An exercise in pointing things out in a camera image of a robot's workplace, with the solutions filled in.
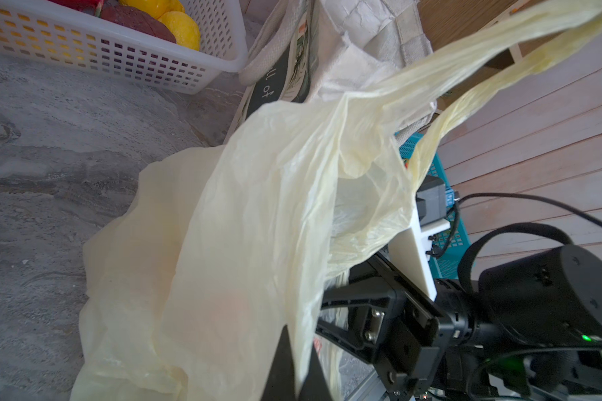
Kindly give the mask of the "canvas tote bag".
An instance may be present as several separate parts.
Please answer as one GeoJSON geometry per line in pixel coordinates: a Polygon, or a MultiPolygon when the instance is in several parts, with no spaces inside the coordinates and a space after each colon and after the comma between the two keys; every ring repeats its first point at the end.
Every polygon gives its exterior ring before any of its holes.
{"type": "Polygon", "coordinates": [[[431,53],[415,1],[280,1],[238,74],[246,91],[228,133],[269,103],[333,100],[431,53]]]}

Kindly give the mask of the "yellow plastic bag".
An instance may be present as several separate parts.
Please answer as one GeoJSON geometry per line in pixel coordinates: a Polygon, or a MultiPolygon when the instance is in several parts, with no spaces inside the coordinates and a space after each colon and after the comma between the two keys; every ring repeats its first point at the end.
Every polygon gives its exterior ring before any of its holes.
{"type": "Polygon", "coordinates": [[[289,330],[298,392],[324,284],[413,227],[440,140],[602,32],[547,1],[361,90],[261,107],[217,148],[148,165],[85,243],[73,400],[256,400],[289,330]]]}

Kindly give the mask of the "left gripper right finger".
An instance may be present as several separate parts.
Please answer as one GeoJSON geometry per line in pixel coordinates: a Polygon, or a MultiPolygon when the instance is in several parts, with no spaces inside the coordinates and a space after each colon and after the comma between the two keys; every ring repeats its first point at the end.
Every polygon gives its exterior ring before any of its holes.
{"type": "Polygon", "coordinates": [[[309,362],[309,372],[299,393],[298,401],[332,401],[319,356],[315,348],[309,362]]]}

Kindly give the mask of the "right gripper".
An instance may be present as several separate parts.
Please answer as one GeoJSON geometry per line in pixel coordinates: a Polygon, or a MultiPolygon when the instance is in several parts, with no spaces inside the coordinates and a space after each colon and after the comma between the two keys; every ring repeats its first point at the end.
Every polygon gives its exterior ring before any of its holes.
{"type": "Polygon", "coordinates": [[[349,282],[324,292],[323,310],[345,308],[345,328],[319,319],[316,332],[375,368],[392,400],[430,389],[464,398],[461,347],[477,327],[473,299],[455,280],[436,281],[430,299],[381,253],[349,271],[349,282]]]}

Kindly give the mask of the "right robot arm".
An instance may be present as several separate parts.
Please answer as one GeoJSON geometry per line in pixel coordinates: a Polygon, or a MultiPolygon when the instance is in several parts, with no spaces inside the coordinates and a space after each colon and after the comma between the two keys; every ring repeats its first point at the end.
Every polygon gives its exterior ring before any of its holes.
{"type": "Polygon", "coordinates": [[[325,309],[345,307],[341,328],[316,332],[372,365],[393,400],[440,390],[446,400],[565,400],[602,395],[602,260],[562,230],[523,222],[473,243],[454,279],[436,281],[436,297],[376,254],[353,268],[349,283],[324,294],[325,309]],[[545,237],[557,247],[484,271],[482,248],[503,234],[545,237]]]}

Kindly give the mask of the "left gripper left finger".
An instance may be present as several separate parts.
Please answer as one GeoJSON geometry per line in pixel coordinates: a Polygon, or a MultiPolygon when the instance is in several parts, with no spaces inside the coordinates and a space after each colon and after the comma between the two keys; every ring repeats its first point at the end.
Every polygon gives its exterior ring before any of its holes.
{"type": "Polygon", "coordinates": [[[261,401],[295,401],[294,358],[287,326],[283,327],[261,401]]]}

